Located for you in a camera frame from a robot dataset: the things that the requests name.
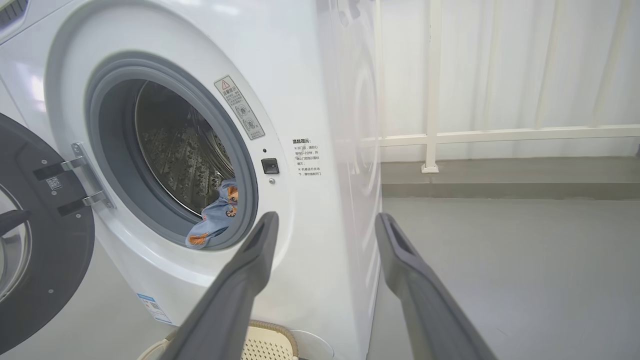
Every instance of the metal hinge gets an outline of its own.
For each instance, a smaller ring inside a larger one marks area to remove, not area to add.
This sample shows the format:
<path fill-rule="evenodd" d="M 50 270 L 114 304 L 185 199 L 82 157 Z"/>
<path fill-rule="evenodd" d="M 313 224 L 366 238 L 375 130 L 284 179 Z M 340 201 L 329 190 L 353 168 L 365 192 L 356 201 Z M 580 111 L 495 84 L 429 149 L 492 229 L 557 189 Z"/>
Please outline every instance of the metal hinge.
<path fill-rule="evenodd" d="M 73 150 L 74 155 L 76 155 L 75 159 L 39 168 L 33 172 L 39 181 L 50 179 L 67 171 L 73 171 L 75 168 L 80 168 L 84 174 L 86 181 L 89 182 L 88 187 L 90 187 L 90 190 L 87 192 L 94 193 L 82 199 L 60 206 L 58 208 L 60 215 L 69 215 L 85 206 L 92 206 L 98 202 L 103 202 L 107 208 L 114 208 L 113 201 L 111 201 L 109 194 L 104 189 L 100 179 L 95 175 L 93 164 L 91 164 L 91 161 L 86 156 L 82 143 L 76 142 L 71 144 L 71 149 Z M 85 190 L 88 190 L 87 186 L 84 184 L 83 186 Z"/>

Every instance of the black square button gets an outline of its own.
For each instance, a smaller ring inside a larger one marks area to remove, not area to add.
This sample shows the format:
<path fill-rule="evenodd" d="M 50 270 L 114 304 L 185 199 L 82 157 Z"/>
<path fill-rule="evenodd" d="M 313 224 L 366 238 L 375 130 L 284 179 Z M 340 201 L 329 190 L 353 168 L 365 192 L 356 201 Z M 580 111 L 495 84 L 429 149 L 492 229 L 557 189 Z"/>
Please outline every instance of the black square button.
<path fill-rule="evenodd" d="M 278 160 L 276 159 L 262 159 L 262 169 L 265 174 L 279 174 Z"/>

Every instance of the stainless steel drum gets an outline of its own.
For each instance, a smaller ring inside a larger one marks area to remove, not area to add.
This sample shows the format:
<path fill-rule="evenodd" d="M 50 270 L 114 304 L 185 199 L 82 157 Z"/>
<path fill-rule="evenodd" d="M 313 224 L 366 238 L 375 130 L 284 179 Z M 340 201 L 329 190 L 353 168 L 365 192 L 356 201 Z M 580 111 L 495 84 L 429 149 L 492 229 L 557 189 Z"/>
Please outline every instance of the stainless steel drum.
<path fill-rule="evenodd" d="M 234 176 L 224 146 L 192 105 L 147 81 L 136 100 L 136 134 L 157 182 L 182 206 L 200 216 Z"/>

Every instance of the warning sticker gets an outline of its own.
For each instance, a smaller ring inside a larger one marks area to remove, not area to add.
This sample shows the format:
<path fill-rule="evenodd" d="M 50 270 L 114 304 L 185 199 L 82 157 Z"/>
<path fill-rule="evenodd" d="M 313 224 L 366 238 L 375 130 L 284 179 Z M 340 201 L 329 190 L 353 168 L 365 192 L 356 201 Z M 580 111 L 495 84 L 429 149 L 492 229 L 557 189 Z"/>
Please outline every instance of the warning sticker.
<path fill-rule="evenodd" d="M 169 320 L 169 318 L 164 313 L 164 311 L 162 311 L 162 309 L 160 308 L 160 305 L 158 305 L 158 303 L 154 300 L 154 298 L 150 296 L 142 295 L 142 294 L 138 294 L 138 297 L 147 308 L 147 311 L 149 311 L 151 316 L 154 317 L 154 319 L 161 322 L 171 323 L 171 320 Z"/>
<path fill-rule="evenodd" d="M 318 145 L 308 138 L 293 139 L 293 150 L 296 155 L 296 170 L 299 176 L 322 176 Z"/>
<path fill-rule="evenodd" d="M 227 104 L 231 106 L 240 122 L 242 122 L 242 126 L 246 134 L 249 135 L 249 139 L 253 140 L 264 136 L 264 130 L 262 130 L 258 118 L 249 107 L 249 104 L 244 99 L 244 96 L 236 84 L 231 80 L 231 77 L 226 76 L 222 80 L 217 81 L 216 88 L 218 88 L 218 91 L 225 97 Z"/>

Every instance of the concrete floor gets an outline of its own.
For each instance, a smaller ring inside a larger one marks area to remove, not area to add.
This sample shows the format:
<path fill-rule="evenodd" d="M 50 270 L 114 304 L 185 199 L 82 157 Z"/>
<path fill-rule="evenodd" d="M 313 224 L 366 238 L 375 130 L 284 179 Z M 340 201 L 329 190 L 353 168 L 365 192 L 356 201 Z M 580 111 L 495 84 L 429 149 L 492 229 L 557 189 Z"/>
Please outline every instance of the concrete floor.
<path fill-rule="evenodd" d="M 499 359 L 640 358 L 640 202 L 403 198 L 383 207 Z M 0 360 L 133 360 L 172 330 L 97 244 L 68 306 Z M 411 358 L 400 302 L 380 281 L 368 360 Z"/>
<path fill-rule="evenodd" d="M 640 202 L 385 199 L 495 355 L 638 359 Z M 368 360 L 411 359 L 380 281 Z"/>

